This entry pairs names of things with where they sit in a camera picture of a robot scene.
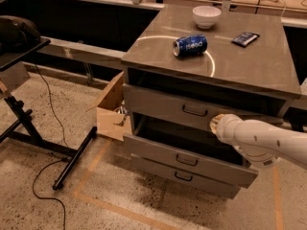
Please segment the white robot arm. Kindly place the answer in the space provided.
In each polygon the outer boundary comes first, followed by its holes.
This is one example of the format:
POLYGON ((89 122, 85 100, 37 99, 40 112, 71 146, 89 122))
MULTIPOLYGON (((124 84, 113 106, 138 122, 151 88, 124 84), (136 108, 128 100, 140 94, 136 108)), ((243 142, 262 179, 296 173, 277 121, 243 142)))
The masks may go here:
POLYGON ((234 114, 220 114, 210 122, 217 138, 235 148, 258 169, 275 166, 285 159, 307 169, 307 134, 283 129, 257 120, 242 120, 234 114))

